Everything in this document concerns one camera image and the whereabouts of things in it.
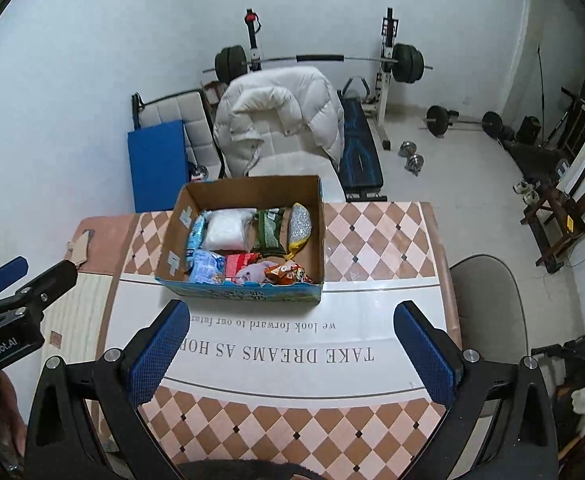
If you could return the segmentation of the person's left hand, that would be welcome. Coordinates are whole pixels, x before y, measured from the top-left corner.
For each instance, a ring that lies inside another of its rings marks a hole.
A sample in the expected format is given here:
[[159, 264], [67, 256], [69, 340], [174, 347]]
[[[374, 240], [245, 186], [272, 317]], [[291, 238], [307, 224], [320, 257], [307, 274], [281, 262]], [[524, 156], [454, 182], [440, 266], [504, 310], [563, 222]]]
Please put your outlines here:
[[19, 456], [26, 452], [27, 425], [21, 417], [17, 395], [8, 375], [0, 371], [0, 427], [7, 430]]

